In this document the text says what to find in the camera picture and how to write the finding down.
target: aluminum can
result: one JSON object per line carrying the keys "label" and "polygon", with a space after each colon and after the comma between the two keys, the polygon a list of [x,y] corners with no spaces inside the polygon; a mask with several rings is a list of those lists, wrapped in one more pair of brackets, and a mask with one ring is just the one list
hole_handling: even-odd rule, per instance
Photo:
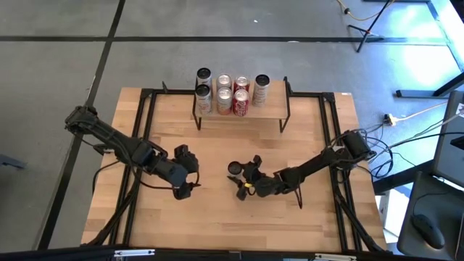
{"label": "aluminum can", "polygon": [[268,96],[269,77],[267,75],[258,75],[254,80],[253,106],[263,107]]}
{"label": "aluminum can", "polygon": [[217,91],[217,113],[227,115],[232,110],[232,90],[222,87]]}
{"label": "aluminum can", "polygon": [[205,84],[208,87],[212,87],[212,76],[211,76],[211,71],[208,68],[200,68],[196,72],[196,81],[197,81],[197,86],[201,84]]}
{"label": "aluminum can", "polygon": [[221,88],[229,88],[232,90],[232,80],[229,75],[222,74],[217,77],[216,80],[216,90],[220,90]]}
{"label": "aluminum can", "polygon": [[198,85],[195,88],[196,105],[202,114],[212,112],[211,88],[206,84]]}
{"label": "aluminum can", "polygon": [[235,94],[238,90],[249,91],[249,80],[245,76],[239,76],[233,82],[233,93]]}
{"label": "aluminum can", "polygon": [[246,90],[238,90],[233,95],[232,108],[235,115],[243,117],[248,112],[249,94]]}

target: light stand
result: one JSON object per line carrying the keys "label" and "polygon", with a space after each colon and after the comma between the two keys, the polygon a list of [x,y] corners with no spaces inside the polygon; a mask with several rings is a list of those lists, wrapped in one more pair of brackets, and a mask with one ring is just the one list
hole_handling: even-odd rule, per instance
{"label": "light stand", "polygon": [[[354,28],[356,30],[359,30],[360,32],[363,32],[364,33],[364,36],[362,37],[362,40],[361,40],[361,43],[360,45],[357,47],[357,50],[356,52],[360,52],[361,51],[361,48],[363,47],[363,44],[365,43],[365,41],[367,40],[368,36],[378,36],[380,39],[383,39],[382,36],[379,36],[379,35],[376,35],[374,33],[371,33],[370,30],[372,30],[372,27],[376,24],[378,18],[382,15],[382,12],[384,12],[385,8],[390,4],[390,1],[391,0],[386,0],[386,3],[384,5],[384,7],[382,7],[382,9],[380,10],[380,12],[377,14],[376,18],[374,19],[374,21],[372,22],[372,24],[369,26],[369,29],[362,29],[362,28],[359,28],[357,26],[354,26],[354,25],[348,25],[349,28]],[[348,14],[349,12],[349,9],[346,8],[344,10],[344,13],[345,14]]]}

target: floor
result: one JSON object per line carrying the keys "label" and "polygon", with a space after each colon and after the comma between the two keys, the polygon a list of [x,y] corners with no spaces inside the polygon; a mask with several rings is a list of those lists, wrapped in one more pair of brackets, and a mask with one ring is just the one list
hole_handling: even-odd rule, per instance
{"label": "floor", "polygon": [[[330,37],[331,43],[151,41],[114,42],[108,49],[109,44],[105,48],[103,41],[86,38],[108,36],[119,2],[0,2],[0,153],[28,163],[25,170],[0,168],[0,252],[35,247],[72,140],[64,119],[84,103],[92,86],[99,116],[110,122],[123,86],[161,88],[164,81],[169,88],[193,88],[194,73],[203,66],[214,73],[288,76],[294,90],[352,93],[360,126],[368,127],[385,113],[401,117],[441,102],[398,99],[395,90],[433,90],[463,69],[464,25],[448,0],[432,1],[440,23],[426,3],[391,5],[373,32],[396,43],[367,43],[359,54],[357,44],[336,41],[360,37],[347,29],[348,24],[366,28],[369,22],[343,15],[335,0],[131,0],[123,7],[115,32],[116,36]],[[358,17],[383,5],[344,2]],[[37,38],[18,41],[15,36]],[[77,36],[82,41],[42,41],[39,36]],[[100,74],[97,67],[106,51]],[[386,127],[382,139],[391,144],[407,138],[440,120],[444,109]],[[374,134],[380,136],[380,130]],[[418,164],[433,157],[435,144],[436,139],[430,138],[405,144],[397,152]],[[100,161],[92,149],[81,147],[50,247],[80,243],[91,177]],[[399,157],[394,163],[393,173],[409,167]]]}

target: red can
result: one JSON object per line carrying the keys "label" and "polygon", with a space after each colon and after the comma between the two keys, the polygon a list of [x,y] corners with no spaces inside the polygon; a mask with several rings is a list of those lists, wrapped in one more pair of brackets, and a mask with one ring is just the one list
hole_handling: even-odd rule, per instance
{"label": "red can", "polygon": [[233,82],[233,93],[236,93],[238,90],[249,91],[249,80],[245,76],[239,76]]}
{"label": "red can", "polygon": [[239,117],[245,116],[248,112],[248,104],[249,104],[248,91],[238,90],[233,95],[232,109],[235,115]]}

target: white can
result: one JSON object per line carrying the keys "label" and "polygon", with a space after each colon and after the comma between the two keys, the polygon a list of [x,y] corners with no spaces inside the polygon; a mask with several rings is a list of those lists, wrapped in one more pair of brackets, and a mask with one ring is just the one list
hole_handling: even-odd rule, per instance
{"label": "white can", "polygon": [[205,84],[208,87],[212,87],[212,76],[211,70],[208,68],[200,68],[196,72],[197,85]]}
{"label": "white can", "polygon": [[219,77],[217,77],[216,90],[219,91],[219,89],[221,89],[222,87],[226,87],[232,90],[232,80],[229,75],[222,74],[222,75],[219,75]]}
{"label": "white can", "polygon": [[227,115],[232,111],[232,90],[222,87],[217,91],[217,113]]}
{"label": "white can", "polygon": [[263,107],[268,96],[269,77],[267,75],[258,75],[254,80],[253,106]]}
{"label": "white can", "polygon": [[195,88],[196,105],[199,111],[204,114],[212,112],[211,88],[206,84],[198,85]]}

